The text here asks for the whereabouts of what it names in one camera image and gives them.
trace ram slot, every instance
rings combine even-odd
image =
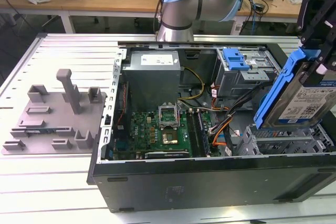
[[[197,134],[195,131],[194,120],[192,114],[187,112],[187,125],[189,131],[189,141],[193,157],[200,157],[200,149],[198,147]]]
[[[203,145],[203,134],[202,131],[204,130],[202,122],[200,123],[200,117],[199,117],[199,112],[195,112],[193,114],[193,122],[194,122],[194,127],[196,131],[196,139],[197,139],[197,147],[199,150],[199,156],[200,157],[205,157],[205,150],[204,150],[204,145]]]
[[[202,143],[204,147],[204,152],[205,152],[205,155],[208,155],[210,152],[209,141],[208,141],[208,137],[206,135],[205,129],[204,129],[202,114],[199,112],[198,112],[198,123],[201,126],[201,138],[202,138]]]

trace workbench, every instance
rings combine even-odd
[[[158,0],[51,0],[34,5],[27,0],[8,0],[21,14],[58,15],[66,33],[75,33],[71,16],[134,17],[153,18]],[[269,11],[262,22],[296,23],[301,5],[293,5],[289,0],[266,1]],[[16,14],[0,0],[0,14]],[[239,35],[243,22],[250,14],[250,3],[244,0],[241,10],[234,18],[231,35]]]
[[[117,41],[155,41],[153,35],[50,34],[37,37],[0,87],[0,146],[18,120],[32,84],[63,92],[59,68],[72,70],[79,91],[99,86],[108,92]],[[195,41],[277,43],[289,55],[296,37],[205,36]],[[112,214],[97,186],[86,184],[91,154],[0,154],[1,223],[335,223],[336,183],[301,203],[246,205]]]

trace chip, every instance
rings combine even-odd
[[[162,144],[178,144],[178,133],[176,130],[162,131]]]

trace blue drive bracket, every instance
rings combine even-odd
[[[250,67],[244,61],[244,56],[237,48],[224,48],[223,57],[228,63],[229,70],[249,70]]]
[[[262,124],[264,123],[264,120],[272,105],[278,100],[279,94],[282,92],[284,86],[290,83],[295,76],[293,71],[297,63],[302,60],[315,60],[319,53],[320,50],[303,51],[301,48],[291,53],[279,77],[273,84],[264,101],[260,105],[256,115],[254,116],[254,121],[258,129],[261,128]]]

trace white work surface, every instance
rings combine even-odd
[[[25,107],[32,84],[62,91],[58,68],[70,68],[80,91],[107,91],[117,40],[151,35],[48,35],[37,38],[0,88],[0,145]],[[275,42],[287,53],[295,37],[195,36],[196,41]],[[96,186],[86,184],[90,154],[0,155],[0,223],[336,223],[336,183],[301,203],[112,214]]]

